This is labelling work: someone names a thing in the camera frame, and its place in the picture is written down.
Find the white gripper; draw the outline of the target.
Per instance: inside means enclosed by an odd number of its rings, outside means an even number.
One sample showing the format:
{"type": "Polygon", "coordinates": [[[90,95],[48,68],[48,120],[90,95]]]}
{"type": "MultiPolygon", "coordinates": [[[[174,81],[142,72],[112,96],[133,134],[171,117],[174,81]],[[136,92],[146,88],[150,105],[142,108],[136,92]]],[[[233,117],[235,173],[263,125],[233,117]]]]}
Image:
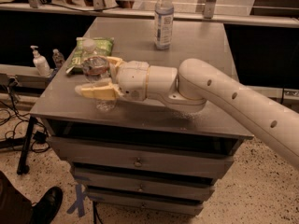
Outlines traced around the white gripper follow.
{"type": "Polygon", "coordinates": [[[146,62],[130,61],[107,56],[113,82],[97,82],[77,85],[75,92],[82,97],[104,101],[117,100],[121,96],[128,101],[146,99],[146,82],[150,65],[146,62]]]}

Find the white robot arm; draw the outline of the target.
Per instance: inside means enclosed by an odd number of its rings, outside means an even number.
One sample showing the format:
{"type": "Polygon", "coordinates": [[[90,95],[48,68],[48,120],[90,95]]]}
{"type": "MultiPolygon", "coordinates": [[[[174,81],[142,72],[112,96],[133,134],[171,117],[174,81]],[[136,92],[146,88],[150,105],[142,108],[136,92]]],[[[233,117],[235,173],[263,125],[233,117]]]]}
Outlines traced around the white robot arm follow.
{"type": "Polygon", "coordinates": [[[77,85],[75,91],[98,100],[157,100],[182,112],[198,112],[211,102],[299,169],[299,114],[204,61],[187,59],[173,68],[117,60],[111,78],[77,85]]]}

